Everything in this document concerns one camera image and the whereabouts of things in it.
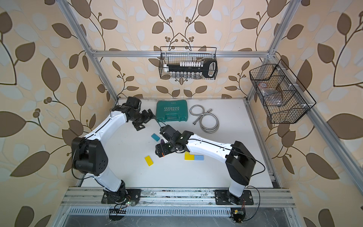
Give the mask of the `short yellow block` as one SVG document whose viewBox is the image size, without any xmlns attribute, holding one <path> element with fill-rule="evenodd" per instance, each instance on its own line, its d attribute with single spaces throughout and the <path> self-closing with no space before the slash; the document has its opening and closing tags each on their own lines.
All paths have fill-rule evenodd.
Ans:
<svg viewBox="0 0 363 227">
<path fill-rule="evenodd" d="M 184 160 L 195 160 L 195 156 L 191 155 L 189 152 L 184 153 Z"/>
</svg>

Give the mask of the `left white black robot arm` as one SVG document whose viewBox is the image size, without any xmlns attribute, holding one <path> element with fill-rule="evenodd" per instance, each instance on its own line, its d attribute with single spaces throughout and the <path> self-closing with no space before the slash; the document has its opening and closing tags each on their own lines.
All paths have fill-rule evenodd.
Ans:
<svg viewBox="0 0 363 227">
<path fill-rule="evenodd" d="M 125 123 L 131 121 L 134 128 L 139 131 L 155 118 L 150 109 L 140 111 L 140 106 L 116 105 L 107 118 L 92 132 L 82 138 L 73 139 L 71 169 L 85 175 L 89 174 L 90 178 L 103 187 L 104 195 L 112 203 L 125 203 L 130 198 L 125 182 L 118 178 L 108 166 L 108 156 L 104 145 Z"/>
</svg>

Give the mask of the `light blue block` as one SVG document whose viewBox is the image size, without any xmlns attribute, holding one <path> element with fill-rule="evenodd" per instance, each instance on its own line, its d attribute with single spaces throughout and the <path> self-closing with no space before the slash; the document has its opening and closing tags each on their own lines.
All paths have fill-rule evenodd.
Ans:
<svg viewBox="0 0 363 227">
<path fill-rule="evenodd" d="M 204 160 L 204 156 L 203 155 L 195 155 L 194 156 L 194 160 L 195 161 L 203 161 Z"/>
</svg>

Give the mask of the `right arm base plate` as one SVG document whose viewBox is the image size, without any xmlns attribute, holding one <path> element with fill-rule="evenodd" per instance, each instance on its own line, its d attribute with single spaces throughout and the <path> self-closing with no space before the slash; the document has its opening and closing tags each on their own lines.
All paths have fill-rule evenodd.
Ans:
<svg viewBox="0 0 363 227">
<path fill-rule="evenodd" d="M 240 197 L 236 197 L 228 190 L 215 190 L 216 205 L 253 205 L 253 197 L 250 190 L 244 190 Z"/>
</svg>

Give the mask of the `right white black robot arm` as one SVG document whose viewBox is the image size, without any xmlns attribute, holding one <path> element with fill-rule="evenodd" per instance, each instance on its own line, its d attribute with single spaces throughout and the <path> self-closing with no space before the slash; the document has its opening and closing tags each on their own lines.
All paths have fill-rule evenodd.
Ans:
<svg viewBox="0 0 363 227">
<path fill-rule="evenodd" d="M 189 152 L 214 158 L 225 163 L 231 184 L 228 188 L 230 197 L 240 199 L 246 186 L 249 185 L 257 160 L 239 141 L 233 144 L 220 143 L 202 138 L 190 131 L 179 133 L 163 132 L 166 142 L 156 145 L 155 154 L 162 158 L 178 152 Z"/>
</svg>

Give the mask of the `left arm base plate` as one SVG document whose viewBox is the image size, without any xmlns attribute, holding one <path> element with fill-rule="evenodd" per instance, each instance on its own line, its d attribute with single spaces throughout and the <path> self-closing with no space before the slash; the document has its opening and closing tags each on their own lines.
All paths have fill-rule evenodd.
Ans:
<svg viewBox="0 0 363 227">
<path fill-rule="evenodd" d="M 130 204 L 135 206 L 140 201 L 141 189 L 121 189 L 119 192 L 109 192 L 104 190 L 102 204 Z"/>
</svg>

